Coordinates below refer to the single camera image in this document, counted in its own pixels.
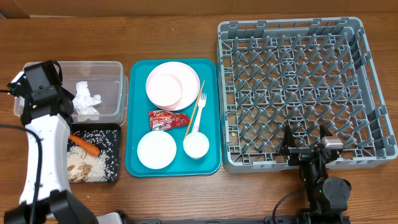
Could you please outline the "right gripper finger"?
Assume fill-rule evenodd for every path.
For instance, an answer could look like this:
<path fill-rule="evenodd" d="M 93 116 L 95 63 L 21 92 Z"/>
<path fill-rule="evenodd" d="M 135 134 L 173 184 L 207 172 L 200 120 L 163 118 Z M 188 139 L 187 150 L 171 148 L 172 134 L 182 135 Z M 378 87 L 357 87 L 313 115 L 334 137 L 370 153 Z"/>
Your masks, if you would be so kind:
<path fill-rule="evenodd" d="M 281 149 L 285 149 L 288 147 L 295 147 L 295 139 L 290 126 L 286 124 L 284 129 L 284 137 L 282 140 Z"/>
<path fill-rule="evenodd" d="M 333 135 L 331 134 L 331 132 L 329 132 L 328 128 L 324 124 L 321 124 L 320 125 L 320 143 L 319 143 L 319 145 L 326 146 L 327 141 L 332 136 Z"/>

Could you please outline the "white bowl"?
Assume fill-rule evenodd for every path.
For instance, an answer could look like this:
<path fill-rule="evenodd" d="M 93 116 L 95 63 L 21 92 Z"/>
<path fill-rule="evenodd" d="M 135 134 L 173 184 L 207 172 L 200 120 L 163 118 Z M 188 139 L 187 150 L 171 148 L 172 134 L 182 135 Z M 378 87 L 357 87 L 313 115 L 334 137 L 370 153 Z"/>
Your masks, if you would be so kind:
<path fill-rule="evenodd" d="M 177 154 L 174 138 L 165 131 L 145 134 L 137 145 L 139 161 L 149 169 L 163 169 L 170 165 Z"/>

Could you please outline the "white napkin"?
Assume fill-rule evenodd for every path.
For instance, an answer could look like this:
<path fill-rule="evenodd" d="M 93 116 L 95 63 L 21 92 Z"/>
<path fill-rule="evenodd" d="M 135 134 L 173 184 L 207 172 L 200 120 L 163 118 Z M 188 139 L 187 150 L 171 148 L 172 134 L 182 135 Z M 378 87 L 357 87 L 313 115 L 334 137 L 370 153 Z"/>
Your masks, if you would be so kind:
<path fill-rule="evenodd" d="M 102 102 L 101 95 L 91 96 L 88 82 L 82 81 L 76 84 L 76 95 L 73 99 L 73 106 L 80 115 L 99 114 L 95 106 Z"/>

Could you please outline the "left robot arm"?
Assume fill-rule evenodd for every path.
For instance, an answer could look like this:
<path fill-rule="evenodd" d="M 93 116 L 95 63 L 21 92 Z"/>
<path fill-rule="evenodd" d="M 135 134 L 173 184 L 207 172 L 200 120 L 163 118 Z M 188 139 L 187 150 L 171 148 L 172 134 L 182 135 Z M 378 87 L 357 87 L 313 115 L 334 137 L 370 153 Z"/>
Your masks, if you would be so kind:
<path fill-rule="evenodd" d="M 62 86 L 62 69 L 55 60 L 19 72 L 7 92 L 24 99 L 21 126 L 27 134 L 27 175 L 19 206 L 4 213 L 5 223 L 97 223 L 97 218 L 70 190 L 67 144 L 73 94 Z"/>

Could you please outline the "orange carrot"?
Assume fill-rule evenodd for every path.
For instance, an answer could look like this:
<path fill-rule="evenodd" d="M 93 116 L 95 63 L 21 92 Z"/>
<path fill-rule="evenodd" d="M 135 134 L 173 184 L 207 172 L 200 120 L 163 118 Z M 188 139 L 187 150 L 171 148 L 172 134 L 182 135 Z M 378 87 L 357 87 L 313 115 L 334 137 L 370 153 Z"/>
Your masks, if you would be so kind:
<path fill-rule="evenodd" d="M 101 151 L 98 147 L 96 147 L 95 145 L 92 145 L 91 143 L 85 141 L 82 138 L 79 138 L 78 136 L 71 134 L 69 136 L 69 139 L 72 140 L 75 144 L 80 146 L 85 152 L 87 152 L 89 155 L 91 155 L 93 157 L 98 157 L 101 153 Z"/>

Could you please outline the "small white cup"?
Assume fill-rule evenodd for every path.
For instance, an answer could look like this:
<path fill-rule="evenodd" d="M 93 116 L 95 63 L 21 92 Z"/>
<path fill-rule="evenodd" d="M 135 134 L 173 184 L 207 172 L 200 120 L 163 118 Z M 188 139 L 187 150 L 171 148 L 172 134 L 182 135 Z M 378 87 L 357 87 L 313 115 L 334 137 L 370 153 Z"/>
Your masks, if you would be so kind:
<path fill-rule="evenodd" d="M 203 133 L 190 133 L 183 140 L 183 149 L 192 159 L 201 159 L 209 148 L 210 142 Z"/>

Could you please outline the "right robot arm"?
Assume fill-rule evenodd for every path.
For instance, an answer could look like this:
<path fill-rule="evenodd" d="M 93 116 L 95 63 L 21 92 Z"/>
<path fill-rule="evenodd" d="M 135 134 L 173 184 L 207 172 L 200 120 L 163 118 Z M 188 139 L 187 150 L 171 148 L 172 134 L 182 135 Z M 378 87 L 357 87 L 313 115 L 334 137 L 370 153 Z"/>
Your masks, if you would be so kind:
<path fill-rule="evenodd" d="M 348 209 L 351 184 L 339 177 L 330 177 L 326 165 L 337 160 L 343 151 L 339 137 L 332 135 L 325 125 L 320 126 L 320 142 L 313 147 L 298 147 L 289 125 L 285 127 L 279 154 L 288 157 L 289 166 L 297 166 L 304 188 L 296 190 L 279 200 L 272 212 L 272 221 L 279 205 L 286 199 L 305 192 L 308 208 L 300 209 L 290 223 L 349 223 L 343 212 Z"/>

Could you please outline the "red snack wrapper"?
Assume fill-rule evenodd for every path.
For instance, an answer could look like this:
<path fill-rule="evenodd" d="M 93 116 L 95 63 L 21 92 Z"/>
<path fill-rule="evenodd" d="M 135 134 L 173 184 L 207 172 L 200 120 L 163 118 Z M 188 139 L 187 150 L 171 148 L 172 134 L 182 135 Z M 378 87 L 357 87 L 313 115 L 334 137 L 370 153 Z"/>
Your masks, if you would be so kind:
<path fill-rule="evenodd" d="M 148 112 L 148 115 L 150 128 L 156 131 L 167 131 L 190 123 L 190 118 L 183 113 L 155 110 Z"/>

